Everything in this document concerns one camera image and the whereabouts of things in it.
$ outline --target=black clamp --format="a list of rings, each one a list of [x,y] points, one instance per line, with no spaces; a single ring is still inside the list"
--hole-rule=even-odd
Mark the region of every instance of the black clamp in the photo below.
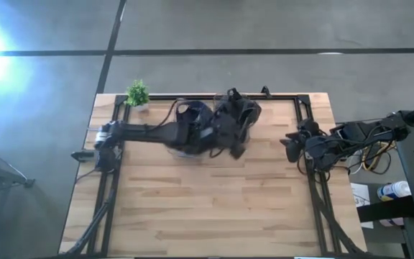
[[[127,100],[127,98],[129,98],[127,95],[116,95],[114,98],[114,105],[120,106]]]
[[[272,95],[267,86],[263,86],[262,91],[260,93],[265,94],[267,99],[272,99]]]
[[[93,150],[76,151],[71,154],[71,157],[74,158],[79,163],[84,163],[84,162],[94,160],[95,151]]]
[[[311,99],[307,94],[298,94],[298,100],[305,105],[311,105]]]

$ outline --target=black cable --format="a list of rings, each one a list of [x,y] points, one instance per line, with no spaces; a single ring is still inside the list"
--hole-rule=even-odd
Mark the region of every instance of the black cable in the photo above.
[[[76,178],[76,183],[79,182],[80,179],[82,179],[82,178],[90,175],[93,172],[99,171],[99,170],[100,170],[99,168],[94,168],[94,169],[92,169],[92,171],[89,171],[87,173],[84,173],[82,176],[79,176],[79,177]]]
[[[350,143],[354,143],[354,144],[363,144],[363,143],[365,143],[372,135],[373,135],[373,133],[374,133],[374,131],[375,130],[377,130],[377,129],[379,129],[381,126],[380,125],[378,125],[378,126],[376,126],[376,127],[374,127],[373,129],[371,129],[370,131],[369,131],[369,133],[367,134],[367,136],[365,137],[365,140],[363,141],[363,142],[358,142],[358,141],[353,141],[353,140],[343,140],[343,139],[332,139],[332,140],[325,140],[325,141],[323,141],[322,143],[318,143],[318,144],[316,144],[316,145],[314,145],[314,146],[312,146],[312,147],[310,147],[310,148],[308,148],[307,150],[304,150],[303,151],[303,153],[302,153],[302,155],[305,153],[305,152],[307,152],[308,150],[310,150],[311,148],[313,148],[313,147],[317,147],[318,145],[322,145],[322,144],[325,144],[325,143],[327,143],[327,142],[333,142],[333,141],[341,141],[341,142],[350,142]],[[384,152],[386,152],[387,151],[387,149],[389,148],[389,146],[392,144],[392,141],[390,141],[389,142],[389,144],[387,145],[387,147],[385,148],[385,151]],[[298,170],[300,171],[300,173],[302,173],[302,174],[306,174],[305,172],[303,172],[302,170],[301,170],[301,168],[300,168],[300,159],[301,159],[301,156],[302,155],[300,155],[300,157],[298,158],[298,161],[297,161],[297,168],[298,168]],[[364,161],[362,161],[362,160],[360,160],[358,163],[355,163],[355,164],[353,164],[353,165],[351,165],[351,166],[349,166],[349,167],[344,167],[344,166],[337,166],[337,165],[335,165],[334,167],[341,167],[341,168],[345,168],[345,169],[347,169],[347,171],[348,171],[348,174],[351,172],[351,168],[353,167],[353,166],[356,166],[356,165],[359,165],[360,163],[363,163]],[[330,174],[330,171],[328,171],[328,178],[327,178],[327,181],[330,179],[330,177],[331,177],[331,174]]]
[[[376,126],[376,127],[374,127],[373,129],[371,129],[369,132],[368,132],[368,134],[367,134],[367,136],[365,137],[365,140],[363,141],[363,142],[361,142],[360,144],[363,144],[363,143],[365,143],[372,135],[373,135],[373,132],[376,130],[376,129],[379,129],[381,126],[380,125],[378,125],[378,126]],[[345,155],[338,155],[337,156],[337,158],[336,159],[341,159],[342,157],[344,157]]]
[[[389,154],[387,151],[385,152],[385,154],[389,158],[389,160],[387,161],[387,167],[386,167],[386,169],[384,169],[382,172],[377,172],[375,170],[370,169],[369,170],[370,172],[376,173],[377,175],[384,175],[389,170],[389,167],[391,166],[391,163],[392,163],[392,158],[391,158],[391,154]]]
[[[210,153],[208,154],[208,156],[210,158],[216,158],[217,156],[219,156],[222,152],[223,152],[224,148],[220,148],[220,150],[214,155],[213,154],[213,148],[210,150]]]
[[[300,156],[298,157],[298,160],[296,162],[296,168],[298,168],[298,170],[300,171],[300,173],[305,176],[307,173],[306,172],[303,172],[303,170],[301,170],[301,167],[300,167],[300,160],[301,160],[301,157],[303,155],[304,155],[304,152],[301,153]]]
[[[342,166],[342,165],[334,165],[334,168],[343,168],[346,169],[346,171],[348,171],[348,175],[351,173],[351,169],[349,169],[347,166]]]
[[[372,157],[370,157],[370,158],[368,158],[368,159],[360,160],[359,162],[357,162],[357,163],[355,163],[355,164],[353,164],[353,165],[349,166],[349,167],[348,167],[348,169],[351,169],[352,167],[354,167],[354,166],[356,166],[356,165],[359,165],[360,163],[363,163],[363,162],[365,162],[365,161],[367,161],[367,160],[370,160],[370,159],[376,158],[377,156],[379,156],[379,155],[382,155],[382,154],[386,153],[386,152],[387,152],[387,150],[388,150],[388,148],[389,148],[389,146],[391,146],[392,142],[393,142],[393,140],[389,141],[389,142],[388,142],[388,144],[387,144],[387,147],[386,147],[386,148],[385,148],[382,152],[377,153],[376,155],[374,155],[374,156],[372,156]]]
[[[324,136],[328,136],[328,134],[326,132],[324,132],[322,129],[320,129],[319,132]]]
[[[167,121],[167,119],[169,119],[169,117],[170,117],[170,115],[172,114],[172,110],[173,110],[173,107],[175,106],[175,104],[178,102],[178,101],[180,101],[180,100],[182,100],[182,99],[176,99],[176,100],[174,100],[174,102],[172,103],[172,105],[170,106],[170,109],[169,109],[169,112],[167,113],[167,116],[161,121],[161,123],[159,123],[158,125],[156,125],[156,126],[154,126],[154,127],[152,127],[152,128],[150,128],[150,129],[148,129],[148,130],[146,130],[145,131],[145,133],[146,132],[150,132],[150,131],[152,131],[152,130],[156,130],[156,129],[159,129],[166,121]]]
[[[328,183],[328,180],[330,180],[330,177],[331,177],[331,173],[330,173],[330,171],[326,171],[326,172],[319,172],[319,173],[328,173],[328,176],[327,176],[327,179],[326,179],[326,181],[327,181],[327,183]],[[314,181],[316,181],[316,183],[321,183],[320,181],[317,181],[317,178],[316,177],[314,177]]]

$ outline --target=small potted plant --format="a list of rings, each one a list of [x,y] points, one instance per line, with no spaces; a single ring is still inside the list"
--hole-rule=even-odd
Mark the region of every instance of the small potted plant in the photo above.
[[[134,107],[138,112],[148,110],[150,95],[143,80],[134,80],[132,86],[127,88],[127,96],[126,104]]]

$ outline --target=white pot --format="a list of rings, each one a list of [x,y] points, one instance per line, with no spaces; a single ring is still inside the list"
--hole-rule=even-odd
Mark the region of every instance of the white pot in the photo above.
[[[142,104],[139,106],[133,106],[133,109],[135,109],[137,112],[143,112],[148,110],[148,104]]]

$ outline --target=green plant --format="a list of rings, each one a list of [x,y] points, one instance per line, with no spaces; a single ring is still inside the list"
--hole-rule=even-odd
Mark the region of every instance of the green plant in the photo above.
[[[127,100],[126,104],[130,106],[139,106],[146,104],[150,100],[147,86],[143,83],[143,80],[134,80],[134,83],[127,88]]]

